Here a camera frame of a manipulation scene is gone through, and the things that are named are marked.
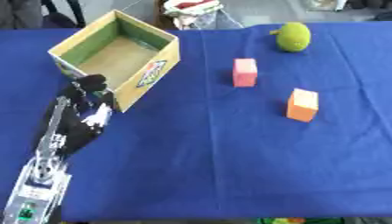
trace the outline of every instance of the robotic hand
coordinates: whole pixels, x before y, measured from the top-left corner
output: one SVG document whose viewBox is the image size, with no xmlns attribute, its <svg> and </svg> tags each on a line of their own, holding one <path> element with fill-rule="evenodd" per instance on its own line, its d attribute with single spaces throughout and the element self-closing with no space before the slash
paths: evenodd
<svg viewBox="0 0 392 224">
<path fill-rule="evenodd" d="M 58 137 L 66 137 L 64 145 L 59 147 L 57 154 L 67 158 L 96 139 L 102 133 L 103 126 L 106 125 L 111 115 L 114 107 L 114 97 L 112 93 L 107 92 L 97 105 L 97 103 L 89 101 L 86 94 L 103 91 L 107 86 L 105 81 L 106 78 L 103 75 L 93 74 L 73 81 L 68 87 L 60 91 L 58 98 L 49 105 L 45 112 L 37 135 L 33 140 L 33 150 L 37 149 L 40 139 L 46 133 L 53 110 L 61 96 L 65 96 L 69 103 L 64 108 L 56 133 Z M 81 120 L 81 114 L 97 106 L 99 108 L 96 114 Z"/>
<path fill-rule="evenodd" d="M 3 211 L 2 223 L 59 223 L 60 204 L 71 175 L 66 159 L 96 139 L 108 123 L 114 98 L 106 93 L 99 105 L 86 94 L 103 91 L 105 77 L 73 81 L 51 102 L 33 141 L 35 156 L 24 166 Z M 98 107 L 82 120 L 80 115 Z"/>
</svg>

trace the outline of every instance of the green ball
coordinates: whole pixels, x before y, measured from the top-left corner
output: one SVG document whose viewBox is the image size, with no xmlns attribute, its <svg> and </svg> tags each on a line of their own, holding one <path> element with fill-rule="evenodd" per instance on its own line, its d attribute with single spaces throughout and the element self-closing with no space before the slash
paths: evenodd
<svg viewBox="0 0 392 224">
<path fill-rule="evenodd" d="M 303 51 L 311 43 L 311 32 L 305 24 L 290 22 L 282 26 L 277 34 L 276 42 L 287 52 Z"/>
</svg>

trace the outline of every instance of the blue tablecloth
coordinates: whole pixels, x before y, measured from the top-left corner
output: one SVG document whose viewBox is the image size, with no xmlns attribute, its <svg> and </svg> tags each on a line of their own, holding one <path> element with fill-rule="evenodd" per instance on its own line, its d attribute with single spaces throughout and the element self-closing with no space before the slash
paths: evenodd
<svg viewBox="0 0 392 224">
<path fill-rule="evenodd" d="M 182 61 L 70 158 L 67 221 L 392 215 L 391 23 L 310 24 L 301 53 L 259 25 L 178 31 Z M 74 30 L 0 31 L 0 206 L 67 79 L 46 53 Z M 234 88 L 233 58 L 256 87 Z M 319 92 L 313 122 L 284 117 Z"/>
</svg>

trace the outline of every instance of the wooden block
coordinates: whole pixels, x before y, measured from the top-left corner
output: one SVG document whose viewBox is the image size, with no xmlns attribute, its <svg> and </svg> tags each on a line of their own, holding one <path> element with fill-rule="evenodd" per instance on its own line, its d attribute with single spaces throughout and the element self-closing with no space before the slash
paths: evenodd
<svg viewBox="0 0 392 224">
<path fill-rule="evenodd" d="M 253 87 L 256 84 L 257 66 L 255 59 L 235 59 L 233 84 L 235 87 Z"/>
<path fill-rule="evenodd" d="M 308 123 L 319 110 L 319 94 L 300 88 L 294 88 L 291 93 L 287 117 Z"/>
</svg>

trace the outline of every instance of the floor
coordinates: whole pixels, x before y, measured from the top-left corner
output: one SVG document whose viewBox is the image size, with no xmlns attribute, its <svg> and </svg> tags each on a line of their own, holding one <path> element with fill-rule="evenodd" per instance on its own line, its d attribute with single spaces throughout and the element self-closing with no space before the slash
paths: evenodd
<svg viewBox="0 0 392 224">
<path fill-rule="evenodd" d="M 72 18 L 65 0 L 53 0 L 60 11 Z M 244 26 L 284 23 L 287 21 L 363 21 L 369 20 L 379 10 L 309 11 L 306 1 L 310 0 L 220 0 L 225 11 Z M 117 9 L 150 22 L 154 0 L 80 0 L 86 20 L 94 21 L 104 13 Z"/>
</svg>

